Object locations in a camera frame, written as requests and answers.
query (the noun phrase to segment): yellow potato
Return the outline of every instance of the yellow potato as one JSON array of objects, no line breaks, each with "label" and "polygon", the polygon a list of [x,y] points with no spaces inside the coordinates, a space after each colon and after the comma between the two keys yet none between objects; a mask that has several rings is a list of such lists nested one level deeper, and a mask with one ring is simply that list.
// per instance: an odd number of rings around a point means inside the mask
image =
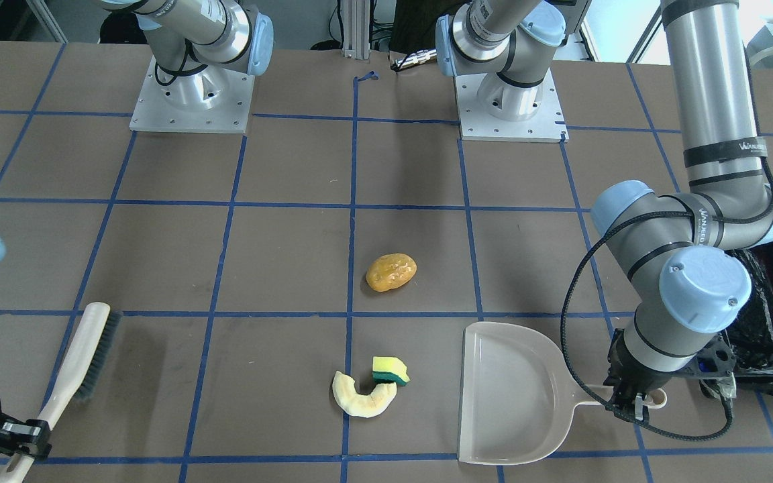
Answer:
[{"label": "yellow potato", "polygon": [[366,272],[366,282],[374,291],[385,292],[410,282],[417,273],[417,263],[405,254],[378,257]]}]

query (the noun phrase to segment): white mounting plate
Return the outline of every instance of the white mounting plate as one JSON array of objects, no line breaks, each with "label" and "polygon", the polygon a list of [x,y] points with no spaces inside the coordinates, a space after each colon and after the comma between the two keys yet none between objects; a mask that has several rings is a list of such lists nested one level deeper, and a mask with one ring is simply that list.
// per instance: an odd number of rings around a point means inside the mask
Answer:
[{"label": "white mounting plate", "polygon": [[184,111],[172,106],[163,98],[162,89],[154,80],[154,59],[148,63],[148,72],[142,81],[142,90],[133,117],[132,131],[151,132],[214,132],[218,134],[243,134],[249,120],[252,104],[252,87],[255,76],[229,72],[230,89],[223,95],[227,99],[211,109]]},{"label": "white mounting plate", "polygon": [[568,129],[559,105],[559,95],[550,70],[539,85],[541,102],[536,113],[525,121],[507,121],[488,114],[476,98],[486,74],[455,77],[455,97],[461,119],[461,138],[472,141],[522,141],[559,143],[568,141]]}]

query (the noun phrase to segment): dustpan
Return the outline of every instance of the dustpan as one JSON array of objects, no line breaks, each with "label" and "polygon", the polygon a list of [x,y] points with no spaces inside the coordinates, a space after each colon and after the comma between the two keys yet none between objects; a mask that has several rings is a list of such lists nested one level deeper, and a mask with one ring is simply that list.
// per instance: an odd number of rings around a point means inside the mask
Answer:
[{"label": "dustpan", "polygon": [[[611,395],[607,386],[590,388]],[[662,389],[651,396],[651,409],[666,404]],[[476,322],[464,330],[459,461],[539,461],[564,442],[580,405],[599,403],[577,385],[562,352],[543,333],[499,322]]]}]

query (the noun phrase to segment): sponge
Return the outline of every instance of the sponge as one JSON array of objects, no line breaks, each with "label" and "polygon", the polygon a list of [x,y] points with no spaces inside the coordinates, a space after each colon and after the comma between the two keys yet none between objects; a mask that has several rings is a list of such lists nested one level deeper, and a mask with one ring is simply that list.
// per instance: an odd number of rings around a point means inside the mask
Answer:
[{"label": "sponge", "polygon": [[372,377],[375,382],[395,382],[404,386],[411,381],[407,376],[407,366],[399,358],[384,358],[374,356],[372,358]]}]

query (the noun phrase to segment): tiled surface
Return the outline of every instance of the tiled surface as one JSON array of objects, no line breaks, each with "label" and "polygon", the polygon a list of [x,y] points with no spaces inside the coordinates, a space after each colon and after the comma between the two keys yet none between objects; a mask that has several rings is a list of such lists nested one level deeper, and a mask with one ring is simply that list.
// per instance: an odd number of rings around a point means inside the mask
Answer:
[{"label": "tiled surface", "polygon": [[[397,76],[380,55],[276,52],[244,141],[129,132],[122,113],[149,58],[143,46],[0,44],[0,110],[18,111],[0,111],[5,409],[37,411],[74,307],[125,310],[95,397],[68,408],[54,459],[27,481],[773,481],[773,398],[769,425],[746,391],[712,443],[580,407],[542,462],[501,477],[455,459],[464,327],[485,318],[558,340],[598,194],[626,178],[672,192],[659,142],[687,186],[681,135],[656,141],[628,68],[555,63],[574,129],[565,146],[538,146],[458,140],[452,83],[433,65]],[[371,70],[380,78],[355,89]],[[677,129],[670,71],[633,71],[654,127]],[[756,82],[773,167],[773,74]],[[375,293],[364,273],[393,252],[417,260],[417,277]],[[607,370],[607,322],[625,326],[638,302],[608,251],[596,259],[607,312],[589,269],[570,307],[588,382]],[[411,383],[378,418],[346,421],[331,377],[349,370],[369,389],[373,355],[405,360]],[[666,388],[654,424],[720,427],[694,384]]]}]

